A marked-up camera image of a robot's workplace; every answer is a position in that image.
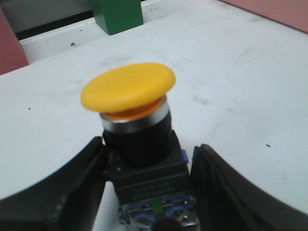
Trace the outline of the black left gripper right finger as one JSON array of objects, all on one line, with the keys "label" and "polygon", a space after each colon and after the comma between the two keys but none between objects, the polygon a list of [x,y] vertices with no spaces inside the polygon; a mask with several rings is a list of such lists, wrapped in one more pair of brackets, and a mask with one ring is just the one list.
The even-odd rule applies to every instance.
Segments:
[{"label": "black left gripper right finger", "polygon": [[266,193],[207,144],[193,151],[191,179],[202,231],[306,231],[307,214]]}]

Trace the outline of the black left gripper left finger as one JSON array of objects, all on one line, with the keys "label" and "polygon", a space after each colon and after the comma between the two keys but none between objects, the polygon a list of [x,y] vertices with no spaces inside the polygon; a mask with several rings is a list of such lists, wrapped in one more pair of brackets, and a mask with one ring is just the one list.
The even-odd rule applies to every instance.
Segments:
[{"label": "black left gripper left finger", "polygon": [[2,231],[90,231],[103,196],[107,151],[101,137],[59,170],[0,201]]}]

